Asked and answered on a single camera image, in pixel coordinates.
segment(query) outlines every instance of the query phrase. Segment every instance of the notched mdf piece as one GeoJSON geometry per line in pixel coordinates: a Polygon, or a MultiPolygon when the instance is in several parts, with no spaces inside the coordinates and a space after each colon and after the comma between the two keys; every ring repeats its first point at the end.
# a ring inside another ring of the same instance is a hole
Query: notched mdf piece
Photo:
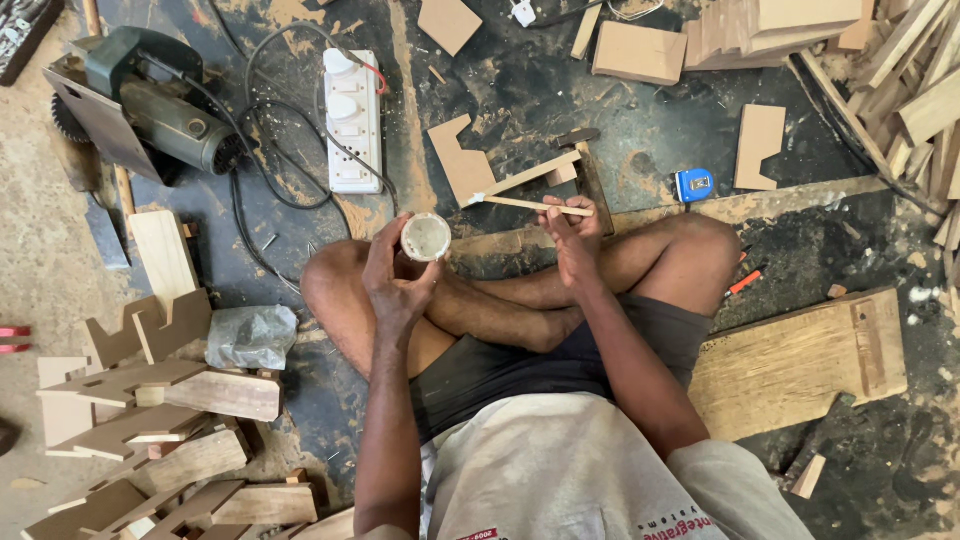
{"type": "Polygon", "coordinates": [[[763,160],[780,153],[786,109],[745,105],[740,122],[740,145],[736,153],[733,187],[739,189],[777,189],[777,183],[760,175],[763,160]]]}

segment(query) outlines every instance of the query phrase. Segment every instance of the plastic bag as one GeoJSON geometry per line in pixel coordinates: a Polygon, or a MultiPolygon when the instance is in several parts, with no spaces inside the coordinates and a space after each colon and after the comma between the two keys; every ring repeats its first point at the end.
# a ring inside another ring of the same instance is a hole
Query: plastic bag
{"type": "Polygon", "coordinates": [[[215,368],[284,369],[297,342],[297,315],[289,307],[217,309],[210,323],[206,363],[215,368]]]}

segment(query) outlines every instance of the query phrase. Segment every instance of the light wood board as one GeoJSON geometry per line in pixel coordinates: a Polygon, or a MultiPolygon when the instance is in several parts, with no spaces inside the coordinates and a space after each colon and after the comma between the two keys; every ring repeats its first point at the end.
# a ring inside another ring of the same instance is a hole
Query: light wood board
{"type": "Polygon", "coordinates": [[[886,288],[712,338],[689,396],[712,438],[735,441],[822,418],[841,391],[862,405],[906,388],[897,291],[886,288]]]}

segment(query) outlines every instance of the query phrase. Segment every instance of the wooden stick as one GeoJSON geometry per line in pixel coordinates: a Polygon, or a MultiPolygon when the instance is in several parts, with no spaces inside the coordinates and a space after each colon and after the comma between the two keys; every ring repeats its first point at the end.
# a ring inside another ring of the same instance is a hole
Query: wooden stick
{"type": "Polygon", "coordinates": [[[582,215],[585,217],[592,217],[593,210],[588,209],[572,209],[570,207],[554,207],[553,205],[545,205],[544,203],[529,203],[527,201],[518,201],[517,199],[505,199],[503,197],[493,197],[492,195],[484,195],[483,202],[485,203],[497,203],[499,205],[510,205],[511,207],[521,207],[524,209],[534,209],[534,210],[549,210],[552,208],[558,208],[563,213],[568,213],[570,215],[582,215]]]}

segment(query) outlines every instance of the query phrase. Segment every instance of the man's arm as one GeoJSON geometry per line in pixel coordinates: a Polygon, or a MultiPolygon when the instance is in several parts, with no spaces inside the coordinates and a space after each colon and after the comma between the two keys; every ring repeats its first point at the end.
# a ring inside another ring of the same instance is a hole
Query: man's arm
{"type": "Polygon", "coordinates": [[[413,327],[433,298],[443,262],[427,266],[416,282],[394,275],[394,252],[409,212],[373,238],[363,283],[376,313],[367,418],[360,440],[353,531],[384,525],[420,536],[420,441],[407,380],[413,327]]]}

